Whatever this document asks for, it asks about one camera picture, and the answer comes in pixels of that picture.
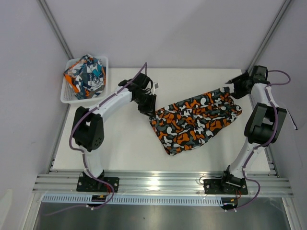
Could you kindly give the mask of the orange black camo shorts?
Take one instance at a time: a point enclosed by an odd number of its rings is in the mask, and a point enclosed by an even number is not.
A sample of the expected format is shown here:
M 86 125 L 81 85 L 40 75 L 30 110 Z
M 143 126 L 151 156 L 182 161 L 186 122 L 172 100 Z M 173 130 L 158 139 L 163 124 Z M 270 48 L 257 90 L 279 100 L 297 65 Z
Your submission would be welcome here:
M 229 87 L 172 103 L 149 119 L 156 136 L 170 156 L 207 143 L 242 114 Z

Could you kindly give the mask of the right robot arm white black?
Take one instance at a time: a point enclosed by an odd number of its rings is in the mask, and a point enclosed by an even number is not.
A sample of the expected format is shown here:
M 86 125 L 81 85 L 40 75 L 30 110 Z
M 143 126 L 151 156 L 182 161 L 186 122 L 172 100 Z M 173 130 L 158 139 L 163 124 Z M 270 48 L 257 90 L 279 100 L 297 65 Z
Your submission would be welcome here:
M 240 99 L 252 94 L 258 100 L 244 130 L 245 143 L 236 159 L 223 172 L 221 187 L 224 191 L 239 190 L 246 186 L 246 176 L 257 156 L 274 143 L 282 129 L 287 110 L 273 98 L 268 81 L 268 69 L 254 66 L 250 73 L 228 81 L 234 85 L 232 96 Z

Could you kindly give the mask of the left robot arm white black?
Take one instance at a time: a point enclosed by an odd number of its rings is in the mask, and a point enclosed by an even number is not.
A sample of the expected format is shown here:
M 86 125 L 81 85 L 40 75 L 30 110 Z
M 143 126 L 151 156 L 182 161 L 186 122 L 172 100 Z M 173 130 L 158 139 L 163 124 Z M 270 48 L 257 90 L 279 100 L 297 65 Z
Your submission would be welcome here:
M 116 111 L 130 102 L 138 105 L 138 111 L 146 116 L 154 116 L 156 105 L 155 90 L 158 84 L 144 73 L 139 73 L 130 80 L 121 81 L 107 98 L 90 106 L 76 109 L 69 146 L 82 154 L 84 173 L 91 178 L 98 178 L 104 173 L 102 156 L 99 148 L 105 132 L 104 123 Z

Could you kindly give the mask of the blue orange patterned shorts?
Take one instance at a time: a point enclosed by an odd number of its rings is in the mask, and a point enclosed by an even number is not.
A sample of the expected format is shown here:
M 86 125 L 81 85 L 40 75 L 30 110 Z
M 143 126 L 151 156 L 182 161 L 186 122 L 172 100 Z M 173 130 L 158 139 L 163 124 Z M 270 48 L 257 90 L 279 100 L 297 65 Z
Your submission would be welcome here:
M 82 56 L 63 75 L 78 100 L 95 98 L 106 86 L 106 66 L 90 54 Z

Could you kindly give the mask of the white plastic basket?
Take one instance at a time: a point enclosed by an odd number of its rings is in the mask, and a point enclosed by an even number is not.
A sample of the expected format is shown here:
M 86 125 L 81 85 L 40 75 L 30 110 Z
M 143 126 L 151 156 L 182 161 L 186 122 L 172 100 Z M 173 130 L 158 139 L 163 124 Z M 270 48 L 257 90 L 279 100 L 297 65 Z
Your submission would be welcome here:
M 68 84 L 68 82 L 64 78 L 63 84 L 62 84 L 62 89 L 61 89 L 61 95 L 60 95 L 60 100 L 63 103 L 65 103 L 65 104 L 96 103 L 96 102 L 102 100 L 104 97 L 106 97 L 109 94 L 109 90 L 108 90 L 108 83 L 109 83 L 109 80 L 108 80 L 108 58 L 105 57 L 105 56 L 98 56 L 98 57 L 95 57 L 95 58 L 97 58 L 104 66 L 106 66 L 106 86 L 105 86 L 105 89 L 103 90 L 103 92 L 95 98 L 78 100 L 76 98 L 76 96 L 74 95 L 73 89 L 70 87 L 70 85 Z M 66 69 L 68 67 L 70 67 L 71 65 L 75 64 L 75 62 L 78 61 L 78 60 L 79 60 L 79 58 L 69 60 L 66 64 Z

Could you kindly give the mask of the right aluminium frame post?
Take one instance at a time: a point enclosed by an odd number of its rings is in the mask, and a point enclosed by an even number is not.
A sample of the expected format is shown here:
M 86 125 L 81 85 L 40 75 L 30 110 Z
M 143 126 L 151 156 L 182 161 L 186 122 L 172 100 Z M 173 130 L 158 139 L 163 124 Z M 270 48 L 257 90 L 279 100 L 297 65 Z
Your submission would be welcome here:
M 259 61 L 259 59 L 263 56 L 267 46 L 269 45 L 275 33 L 277 32 L 279 26 L 281 25 L 284 17 L 290 10 L 293 3 L 294 3 L 294 0 L 283 0 L 281 7 L 278 9 L 272 23 L 270 24 L 265 36 L 263 37 L 259 47 L 257 48 L 251 61 L 247 65 L 245 71 L 250 73 L 253 69 L 253 66 L 255 66 L 257 62 Z

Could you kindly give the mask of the aluminium frame post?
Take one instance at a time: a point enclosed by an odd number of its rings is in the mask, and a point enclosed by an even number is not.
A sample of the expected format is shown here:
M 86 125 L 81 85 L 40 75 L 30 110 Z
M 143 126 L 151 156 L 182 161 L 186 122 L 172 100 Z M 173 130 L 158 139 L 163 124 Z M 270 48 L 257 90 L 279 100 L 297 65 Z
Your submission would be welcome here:
M 269 45 L 275 33 L 277 32 L 279 26 L 281 25 L 284 17 L 290 10 L 293 3 L 294 3 L 294 0 L 283 0 L 281 7 L 278 9 L 272 23 L 270 24 L 265 36 L 263 37 L 259 47 L 257 48 L 251 61 L 247 65 L 245 71 L 250 73 L 253 69 L 253 66 L 255 66 L 257 62 L 259 61 L 259 59 L 263 56 L 267 46 Z
M 37 0 L 36 1 L 42 11 L 42 13 L 44 14 L 51 30 L 53 31 L 57 41 L 59 42 L 64 54 L 66 55 L 66 57 L 68 59 L 73 59 L 73 54 L 71 52 L 71 49 L 68 46 L 68 43 L 66 41 L 66 39 L 63 36 L 63 33 L 47 3 L 46 0 Z

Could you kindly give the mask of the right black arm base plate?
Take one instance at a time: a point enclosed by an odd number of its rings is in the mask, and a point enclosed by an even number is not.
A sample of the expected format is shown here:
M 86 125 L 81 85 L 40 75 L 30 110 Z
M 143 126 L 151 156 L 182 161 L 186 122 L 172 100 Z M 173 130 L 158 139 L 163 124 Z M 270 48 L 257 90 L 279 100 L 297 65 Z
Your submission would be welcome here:
M 208 195 L 247 195 L 248 188 L 245 179 L 201 179 L 205 194 Z

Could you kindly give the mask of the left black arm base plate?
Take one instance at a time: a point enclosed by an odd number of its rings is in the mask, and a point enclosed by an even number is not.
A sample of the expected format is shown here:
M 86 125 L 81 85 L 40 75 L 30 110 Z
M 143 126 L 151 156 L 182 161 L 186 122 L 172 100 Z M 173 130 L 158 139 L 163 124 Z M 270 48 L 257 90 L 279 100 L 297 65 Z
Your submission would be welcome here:
M 103 180 L 114 187 L 115 193 L 118 192 L 119 178 L 118 177 L 104 177 Z M 87 175 L 79 177 L 76 187 L 77 192 L 107 192 L 107 186 L 98 182 Z

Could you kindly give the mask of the aluminium mounting rail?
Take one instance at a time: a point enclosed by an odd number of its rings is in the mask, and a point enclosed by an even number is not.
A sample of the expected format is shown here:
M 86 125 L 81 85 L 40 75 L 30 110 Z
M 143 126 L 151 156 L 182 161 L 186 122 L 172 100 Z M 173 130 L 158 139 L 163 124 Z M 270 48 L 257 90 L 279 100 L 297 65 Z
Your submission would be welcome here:
M 34 193 L 76 193 L 81 171 L 50 171 L 39 174 L 32 191 Z M 119 178 L 118 194 L 149 196 L 196 196 L 204 192 L 200 184 L 204 178 L 218 176 L 209 172 L 161 172 L 161 171 L 106 171 L 107 177 Z M 259 197 L 293 197 L 288 179 L 275 173 L 248 176 L 248 196 L 256 194 L 258 181 L 261 186 Z

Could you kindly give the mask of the left aluminium frame post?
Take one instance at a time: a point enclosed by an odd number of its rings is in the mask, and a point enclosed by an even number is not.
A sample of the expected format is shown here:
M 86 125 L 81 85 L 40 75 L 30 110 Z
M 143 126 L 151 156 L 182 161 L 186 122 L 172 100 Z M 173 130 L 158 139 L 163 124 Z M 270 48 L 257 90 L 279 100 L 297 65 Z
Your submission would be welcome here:
M 73 54 L 71 52 L 71 49 L 68 46 L 68 43 L 66 41 L 66 39 L 63 36 L 63 33 L 47 3 L 46 0 L 37 0 L 36 1 L 42 11 L 42 13 L 44 14 L 51 30 L 53 31 L 57 41 L 59 42 L 64 54 L 66 55 L 66 57 L 68 59 L 73 59 Z

